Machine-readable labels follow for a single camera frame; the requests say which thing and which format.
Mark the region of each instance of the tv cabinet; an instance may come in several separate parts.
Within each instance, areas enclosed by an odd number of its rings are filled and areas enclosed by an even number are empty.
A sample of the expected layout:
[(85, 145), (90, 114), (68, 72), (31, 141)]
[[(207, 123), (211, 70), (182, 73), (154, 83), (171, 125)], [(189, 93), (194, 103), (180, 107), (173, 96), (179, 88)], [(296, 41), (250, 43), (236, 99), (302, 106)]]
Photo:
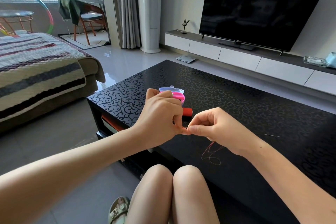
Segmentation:
[(221, 39), (178, 30), (166, 32), (165, 45), (251, 70), (314, 90), (336, 95), (336, 69), (317, 67), (288, 53), (256, 48), (253, 52), (220, 45)]

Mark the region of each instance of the sandal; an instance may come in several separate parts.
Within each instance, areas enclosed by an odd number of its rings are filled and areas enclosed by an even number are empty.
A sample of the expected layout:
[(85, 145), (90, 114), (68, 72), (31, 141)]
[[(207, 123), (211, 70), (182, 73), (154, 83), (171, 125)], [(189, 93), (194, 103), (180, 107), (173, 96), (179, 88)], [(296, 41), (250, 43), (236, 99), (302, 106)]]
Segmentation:
[[(119, 199), (123, 199), (124, 203), (119, 204)], [(117, 198), (110, 207), (108, 212), (108, 222), (107, 224), (111, 224), (113, 221), (117, 220), (114, 224), (125, 224), (126, 215), (128, 211), (130, 201), (127, 197), (119, 197)]]

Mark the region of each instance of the left hand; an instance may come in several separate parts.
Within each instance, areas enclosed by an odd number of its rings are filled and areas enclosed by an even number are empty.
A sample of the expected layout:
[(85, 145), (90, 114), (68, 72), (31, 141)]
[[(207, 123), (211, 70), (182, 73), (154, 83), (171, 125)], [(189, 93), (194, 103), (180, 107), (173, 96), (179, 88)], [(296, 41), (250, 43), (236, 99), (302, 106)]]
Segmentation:
[(182, 127), (182, 114), (181, 101), (173, 98), (171, 91), (160, 93), (158, 90), (148, 89), (145, 106), (133, 126), (141, 131), (145, 138), (145, 149), (159, 146), (175, 135), (189, 134), (187, 129)]

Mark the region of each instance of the tv screen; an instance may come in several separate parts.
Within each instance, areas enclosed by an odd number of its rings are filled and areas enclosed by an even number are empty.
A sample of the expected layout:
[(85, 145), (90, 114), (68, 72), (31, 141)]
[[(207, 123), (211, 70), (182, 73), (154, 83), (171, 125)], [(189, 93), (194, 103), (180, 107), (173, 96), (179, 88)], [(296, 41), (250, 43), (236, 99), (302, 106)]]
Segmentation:
[(319, 0), (204, 0), (199, 33), (290, 51)]

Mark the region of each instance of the transparent lid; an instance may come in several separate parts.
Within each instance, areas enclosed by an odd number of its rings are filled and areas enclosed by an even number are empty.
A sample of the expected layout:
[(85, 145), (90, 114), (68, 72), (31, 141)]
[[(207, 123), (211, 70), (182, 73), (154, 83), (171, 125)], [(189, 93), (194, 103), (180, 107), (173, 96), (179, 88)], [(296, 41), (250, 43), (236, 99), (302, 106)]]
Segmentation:
[(184, 93), (184, 90), (182, 89), (179, 89), (179, 88), (174, 88), (173, 85), (171, 85), (170, 87), (162, 87), (162, 88), (159, 88), (159, 91), (162, 92), (162, 91), (166, 91), (166, 90), (170, 90), (171, 92), (179, 92), (181, 94)]

